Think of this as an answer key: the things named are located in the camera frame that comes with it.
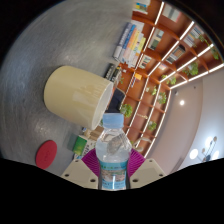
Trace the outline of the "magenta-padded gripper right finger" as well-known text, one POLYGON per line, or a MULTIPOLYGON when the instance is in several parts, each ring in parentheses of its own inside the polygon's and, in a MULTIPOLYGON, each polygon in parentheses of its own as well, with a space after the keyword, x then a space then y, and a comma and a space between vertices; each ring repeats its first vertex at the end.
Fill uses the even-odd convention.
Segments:
POLYGON ((143 187, 166 176, 154 159, 145 159, 134 149, 128 160, 127 175, 131 189, 143 187))

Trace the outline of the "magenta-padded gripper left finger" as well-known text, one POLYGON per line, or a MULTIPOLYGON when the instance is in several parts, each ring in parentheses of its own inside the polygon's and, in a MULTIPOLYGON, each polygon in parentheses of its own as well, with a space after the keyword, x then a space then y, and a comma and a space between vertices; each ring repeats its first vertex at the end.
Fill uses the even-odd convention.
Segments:
POLYGON ((97 189, 100 165, 96 150, 90 150, 81 159, 74 159, 61 177, 84 188, 97 189))

